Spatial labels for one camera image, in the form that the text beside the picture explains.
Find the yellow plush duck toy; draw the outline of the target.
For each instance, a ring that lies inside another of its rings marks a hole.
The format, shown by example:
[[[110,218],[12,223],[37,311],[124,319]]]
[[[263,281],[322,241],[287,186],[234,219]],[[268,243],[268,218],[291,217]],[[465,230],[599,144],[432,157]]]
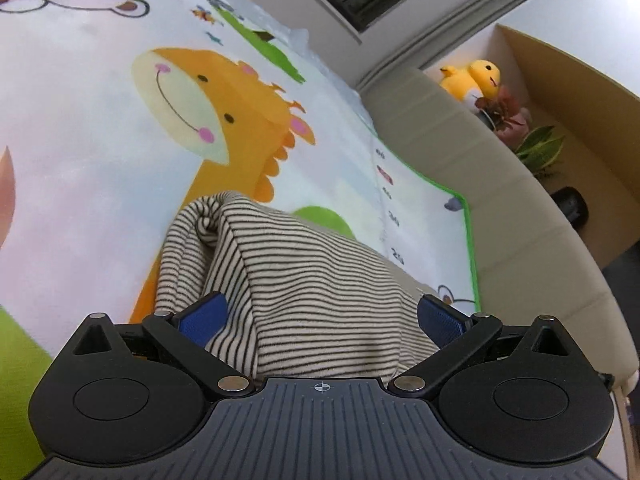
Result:
[[[478,111],[478,100],[492,100],[498,96],[501,72],[493,62],[475,60],[465,67],[444,66],[440,73],[439,85],[472,113]]]

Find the green snake plant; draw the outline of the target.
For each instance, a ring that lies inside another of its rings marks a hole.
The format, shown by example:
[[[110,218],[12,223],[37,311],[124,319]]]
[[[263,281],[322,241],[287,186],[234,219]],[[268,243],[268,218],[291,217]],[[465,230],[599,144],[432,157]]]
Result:
[[[518,160],[535,177],[544,174],[562,152],[564,136],[554,130],[554,125],[535,128],[515,151]]]

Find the black round object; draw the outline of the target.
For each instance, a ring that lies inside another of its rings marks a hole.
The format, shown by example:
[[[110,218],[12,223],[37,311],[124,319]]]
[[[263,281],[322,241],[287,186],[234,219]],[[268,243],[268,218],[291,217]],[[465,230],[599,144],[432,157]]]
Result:
[[[564,186],[564,188],[552,193],[551,198],[575,230],[580,230],[587,223],[589,219],[588,205],[576,188]]]

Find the red leafed potted plant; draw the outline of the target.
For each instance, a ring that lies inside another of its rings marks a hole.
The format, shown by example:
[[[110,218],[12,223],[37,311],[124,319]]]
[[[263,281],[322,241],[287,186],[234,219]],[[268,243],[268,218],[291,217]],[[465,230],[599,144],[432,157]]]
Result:
[[[512,151],[516,151],[530,133],[532,116],[529,110],[521,106],[505,84],[499,87],[493,98],[483,96],[477,99],[475,107],[481,118],[489,120],[490,128],[498,139]]]

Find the colourful cartoon play mat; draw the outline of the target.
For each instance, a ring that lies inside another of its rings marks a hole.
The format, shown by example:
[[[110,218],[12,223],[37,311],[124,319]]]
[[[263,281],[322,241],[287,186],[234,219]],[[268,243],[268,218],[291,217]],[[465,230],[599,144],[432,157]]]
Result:
[[[250,0],[1,0],[1,474],[41,458],[32,390],[93,310],[137,321],[191,200],[235,190],[359,240],[464,312],[469,206]]]

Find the striped beige knit garment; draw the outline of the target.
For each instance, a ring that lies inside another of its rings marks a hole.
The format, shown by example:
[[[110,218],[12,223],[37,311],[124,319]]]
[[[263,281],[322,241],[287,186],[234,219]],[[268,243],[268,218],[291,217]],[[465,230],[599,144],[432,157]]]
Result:
[[[368,246],[235,192],[194,200],[169,227],[155,307],[227,300],[205,349],[242,374],[374,377],[432,356],[418,303],[430,288]]]

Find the beige padded headboard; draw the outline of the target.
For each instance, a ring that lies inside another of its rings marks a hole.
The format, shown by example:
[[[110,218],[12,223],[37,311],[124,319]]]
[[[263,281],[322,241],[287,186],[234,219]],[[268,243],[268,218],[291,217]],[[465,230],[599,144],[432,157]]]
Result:
[[[466,199],[482,309],[514,325],[556,316],[596,370],[612,374],[623,393],[634,390],[639,358],[610,286],[495,133],[416,68],[379,80],[362,102],[395,155]]]

